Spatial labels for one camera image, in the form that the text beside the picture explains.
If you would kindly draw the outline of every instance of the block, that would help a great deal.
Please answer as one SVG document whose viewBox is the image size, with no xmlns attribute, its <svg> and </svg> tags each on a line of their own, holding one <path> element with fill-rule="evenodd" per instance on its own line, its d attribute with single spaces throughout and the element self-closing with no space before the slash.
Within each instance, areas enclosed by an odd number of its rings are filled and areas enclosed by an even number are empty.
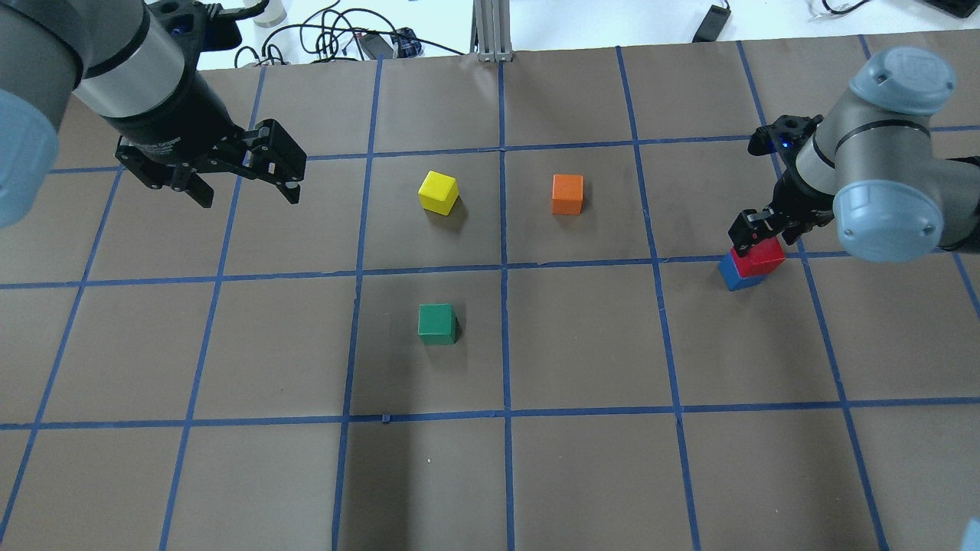
<svg viewBox="0 0 980 551">
<path fill-rule="evenodd" d="M 768 276 L 786 260 L 786 253 L 783 252 L 778 237 L 770 237 L 749 249 L 749 254 L 744 258 L 739 258 L 734 250 L 731 253 L 735 257 L 735 268 L 741 277 Z"/>
<path fill-rule="evenodd" d="M 456 343 L 456 315 L 452 304 L 418 306 L 418 336 L 427 345 Z"/>
<path fill-rule="evenodd" d="M 725 279 L 725 285 L 728 287 L 729 291 L 737 291 L 739 289 L 747 289 L 749 287 L 755 287 L 756 285 L 765 281 L 765 275 L 754 275 L 749 277 L 742 277 L 738 273 L 738 268 L 735 267 L 735 259 L 738 255 L 735 251 L 728 251 L 725 255 L 724 260 L 718 264 L 718 270 L 721 272 L 721 276 Z"/>
<path fill-rule="evenodd" d="M 418 202 L 426 211 L 449 216 L 453 210 L 453 205 L 460 198 L 460 189 L 456 184 L 456 179 L 452 176 L 440 175 L 435 171 L 429 171 L 422 181 L 422 186 L 418 189 Z"/>
<path fill-rule="evenodd" d="M 585 177 L 555 175 L 552 180 L 552 214 L 580 215 L 585 202 Z"/>
</svg>

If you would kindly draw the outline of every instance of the black connector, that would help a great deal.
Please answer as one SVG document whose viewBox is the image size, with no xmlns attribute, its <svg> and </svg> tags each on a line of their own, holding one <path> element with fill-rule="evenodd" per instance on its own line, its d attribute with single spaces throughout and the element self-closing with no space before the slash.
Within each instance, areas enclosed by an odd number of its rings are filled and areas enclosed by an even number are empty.
<svg viewBox="0 0 980 551">
<path fill-rule="evenodd" d="M 721 34 L 721 30 L 728 23 L 728 17 L 731 15 L 732 11 L 728 8 L 711 6 L 705 14 L 704 20 L 701 21 L 701 26 L 698 27 L 698 31 L 694 33 L 694 40 L 692 42 L 714 42 L 717 40 L 718 35 Z"/>
</svg>

